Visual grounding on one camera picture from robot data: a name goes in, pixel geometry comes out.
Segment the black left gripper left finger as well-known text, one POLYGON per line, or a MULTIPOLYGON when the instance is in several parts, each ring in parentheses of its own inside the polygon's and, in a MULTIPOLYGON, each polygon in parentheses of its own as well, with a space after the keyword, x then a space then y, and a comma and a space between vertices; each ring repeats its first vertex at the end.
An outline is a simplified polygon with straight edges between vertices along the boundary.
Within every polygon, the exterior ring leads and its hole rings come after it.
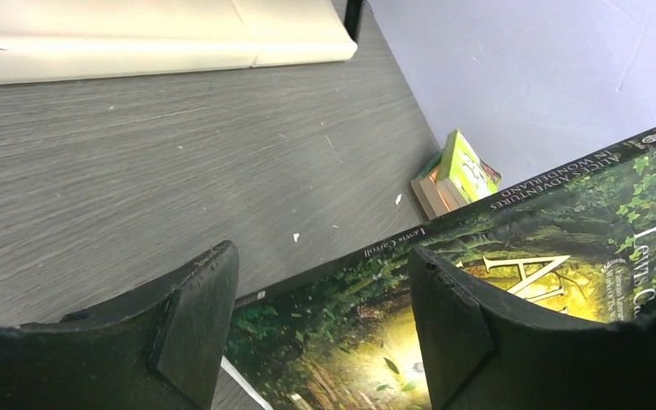
POLYGON ((230 241, 54 323, 0 326, 0 409, 208 409, 239 272, 230 241))

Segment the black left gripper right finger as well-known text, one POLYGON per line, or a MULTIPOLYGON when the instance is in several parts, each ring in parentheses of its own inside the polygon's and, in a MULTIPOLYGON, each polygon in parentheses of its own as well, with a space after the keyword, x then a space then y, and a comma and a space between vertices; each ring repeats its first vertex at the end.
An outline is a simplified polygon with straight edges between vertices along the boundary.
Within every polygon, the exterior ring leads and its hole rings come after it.
POLYGON ((408 259, 435 409, 656 409, 656 300, 628 322, 568 316, 474 278, 433 251, 408 259))

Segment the green Alice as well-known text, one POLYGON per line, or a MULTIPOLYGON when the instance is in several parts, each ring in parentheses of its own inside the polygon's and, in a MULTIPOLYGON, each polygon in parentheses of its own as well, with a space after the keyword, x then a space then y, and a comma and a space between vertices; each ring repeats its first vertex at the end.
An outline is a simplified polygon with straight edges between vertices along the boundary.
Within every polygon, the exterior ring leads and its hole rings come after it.
POLYGON ((435 409, 418 246, 548 310, 637 319, 656 300, 656 127, 244 297, 224 369, 265 409, 435 409))

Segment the lime green cartoon book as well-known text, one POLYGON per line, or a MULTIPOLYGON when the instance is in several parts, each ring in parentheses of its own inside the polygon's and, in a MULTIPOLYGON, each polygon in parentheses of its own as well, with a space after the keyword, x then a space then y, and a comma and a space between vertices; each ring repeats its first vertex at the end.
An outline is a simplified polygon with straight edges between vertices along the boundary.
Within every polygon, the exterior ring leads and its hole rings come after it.
POLYGON ((411 180, 428 220, 496 193, 502 176, 483 161, 459 129, 451 131, 441 152, 411 180))

